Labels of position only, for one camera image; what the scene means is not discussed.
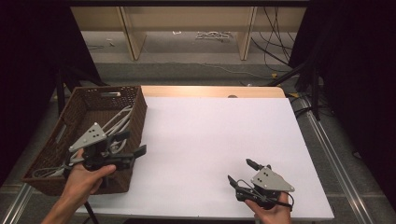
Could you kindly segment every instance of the human arm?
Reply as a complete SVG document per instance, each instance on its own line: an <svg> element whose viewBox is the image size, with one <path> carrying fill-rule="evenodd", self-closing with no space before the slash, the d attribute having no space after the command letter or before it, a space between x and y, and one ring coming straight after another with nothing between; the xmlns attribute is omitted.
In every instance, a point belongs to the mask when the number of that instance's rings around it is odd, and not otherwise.
<svg viewBox="0 0 396 224"><path fill-rule="evenodd" d="M115 170L115 165L108 165L90 172L81 163L76 164L60 199L52 206L42 223L67 223L76 210L87 202L90 195L99 189L102 177L112 174Z"/></svg>
<svg viewBox="0 0 396 224"><path fill-rule="evenodd" d="M279 196L281 203L289 203L289 196L282 192ZM275 205L272 209L265 210L251 200L245 200L245 204L255 213L254 217L258 218L264 224L290 224L290 208L282 205Z"/></svg>

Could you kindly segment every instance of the black curtain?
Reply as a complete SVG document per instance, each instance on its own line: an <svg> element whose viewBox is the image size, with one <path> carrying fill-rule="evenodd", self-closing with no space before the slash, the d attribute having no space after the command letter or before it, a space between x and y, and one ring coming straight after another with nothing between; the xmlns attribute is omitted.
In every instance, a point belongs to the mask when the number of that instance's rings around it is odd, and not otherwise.
<svg viewBox="0 0 396 224"><path fill-rule="evenodd" d="M100 78L70 7L0 1L0 29L1 186L47 109L57 74L78 84L71 67Z"/></svg>
<svg viewBox="0 0 396 224"><path fill-rule="evenodd" d="M290 66L304 62L321 28L342 4L312 4ZM317 67L330 105L396 210L396 8L392 1L353 3Z"/></svg>

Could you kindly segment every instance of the brown wicker basket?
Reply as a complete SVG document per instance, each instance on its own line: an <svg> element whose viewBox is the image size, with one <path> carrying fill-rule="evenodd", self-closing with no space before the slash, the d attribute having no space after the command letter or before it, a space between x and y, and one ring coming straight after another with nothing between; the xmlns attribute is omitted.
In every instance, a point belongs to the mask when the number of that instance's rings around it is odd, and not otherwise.
<svg viewBox="0 0 396 224"><path fill-rule="evenodd" d="M103 126L127 105L133 106L128 127L131 136L121 153L133 152L141 142L147 111L141 88L130 86L75 88L49 140L31 164L22 181L46 195L61 195L65 184L65 179L62 176L35 178L33 172L42 168L61 166L69 147L95 122ZM108 187L99 189L95 194L128 191L132 171L133 166L128 170L115 172L109 177Z"/></svg>

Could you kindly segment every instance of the wrist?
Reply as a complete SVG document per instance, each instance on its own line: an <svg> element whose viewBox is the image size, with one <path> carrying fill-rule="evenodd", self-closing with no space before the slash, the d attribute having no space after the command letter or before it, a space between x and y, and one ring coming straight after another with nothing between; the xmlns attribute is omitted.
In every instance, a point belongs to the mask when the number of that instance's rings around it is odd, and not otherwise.
<svg viewBox="0 0 396 224"><path fill-rule="evenodd" d="M75 204L73 200L68 197L61 196L55 205L52 206L51 210L42 221L42 224L68 223L78 208L79 205Z"/></svg>

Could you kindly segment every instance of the white table surface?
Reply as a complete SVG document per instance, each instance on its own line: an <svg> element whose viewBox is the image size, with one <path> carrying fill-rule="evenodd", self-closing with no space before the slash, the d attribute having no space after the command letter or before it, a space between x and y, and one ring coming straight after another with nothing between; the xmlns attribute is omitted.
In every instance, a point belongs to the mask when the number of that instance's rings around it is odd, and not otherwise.
<svg viewBox="0 0 396 224"><path fill-rule="evenodd" d="M94 195L96 214L131 217L253 218L227 175L250 179L246 159L267 165L295 187L294 220L333 213L286 98L146 97L142 145L127 193Z"/></svg>

